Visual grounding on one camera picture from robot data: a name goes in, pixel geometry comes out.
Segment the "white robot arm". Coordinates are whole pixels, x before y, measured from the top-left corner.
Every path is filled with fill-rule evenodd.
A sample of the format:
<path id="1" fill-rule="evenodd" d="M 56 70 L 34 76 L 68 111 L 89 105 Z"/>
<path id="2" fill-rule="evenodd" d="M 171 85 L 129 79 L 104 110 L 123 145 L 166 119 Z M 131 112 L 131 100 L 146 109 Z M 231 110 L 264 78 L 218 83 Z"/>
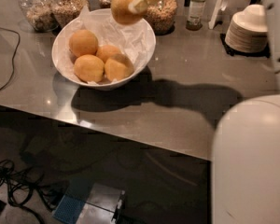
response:
<path id="1" fill-rule="evenodd" d="M 280 94 L 226 113 L 212 145 L 210 174 L 208 224 L 280 224 Z"/>

